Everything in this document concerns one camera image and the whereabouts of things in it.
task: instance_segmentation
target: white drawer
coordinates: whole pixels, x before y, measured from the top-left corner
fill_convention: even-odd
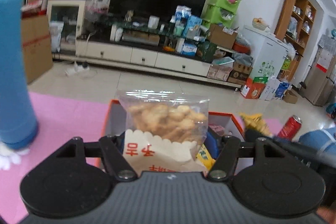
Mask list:
[[[133,48],[131,63],[154,67],[157,56],[157,52]]]
[[[76,55],[129,63],[132,48],[98,42],[76,41]]]
[[[207,76],[210,64],[159,52],[155,67]]]

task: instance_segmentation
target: red soda can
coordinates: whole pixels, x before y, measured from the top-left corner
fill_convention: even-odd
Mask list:
[[[301,119],[298,116],[293,115],[288,119],[283,128],[280,130],[278,137],[291,141],[295,134],[298,133],[301,126]]]

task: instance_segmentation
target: blue cylinder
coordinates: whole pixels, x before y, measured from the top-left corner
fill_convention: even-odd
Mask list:
[[[0,141],[13,149],[38,131],[21,50],[21,6],[22,0],[0,0]]]

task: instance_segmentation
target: orange box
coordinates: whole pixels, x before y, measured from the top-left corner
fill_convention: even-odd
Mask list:
[[[258,99],[265,86],[266,84],[253,82],[251,78],[248,78],[241,90],[241,95],[246,99]]]

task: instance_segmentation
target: bag of cookies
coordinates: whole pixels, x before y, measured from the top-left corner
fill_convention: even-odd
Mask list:
[[[117,97],[127,112],[123,155],[139,175],[206,171],[196,155],[207,134],[208,98],[146,90]]]

